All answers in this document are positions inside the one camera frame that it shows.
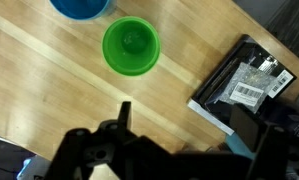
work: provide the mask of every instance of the white sticker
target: white sticker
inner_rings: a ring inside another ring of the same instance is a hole
[[[277,84],[269,91],[268,95],[274,98],[291,80],[293,76],[286,70],[283,70],[277,77]]]
[[[230,99],[254,107],[263,92],[261,89],[239,82],[233,90]]]

